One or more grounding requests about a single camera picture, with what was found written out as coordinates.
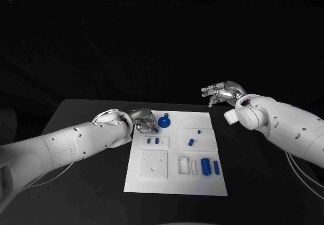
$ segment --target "blue object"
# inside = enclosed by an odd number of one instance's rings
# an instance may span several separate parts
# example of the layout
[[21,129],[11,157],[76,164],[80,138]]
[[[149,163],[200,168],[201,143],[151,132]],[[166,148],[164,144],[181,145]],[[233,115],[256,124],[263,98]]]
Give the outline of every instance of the blue object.
[[214,174],[218,175],[217,161],[214,161]]
[[188,146],[191,146],[191,145],[192,145],[192,143],[194,143],[194,140],[192,140],[192,139],[190,139],[190,141],[188,141]]
[[200,159],[200,162],[201,162],[202,175],[204,176],[211,175],[208,159],[202,158],[202,159]]
[[169,122],[168,114],[166,114],[166,113],[164,114],[162,117],[159,117],[156,123],[158,123],[158,126],[159,126],[161,128],[166,128],[166,127],[169,126],[169,123],[171,123],[171,122]]

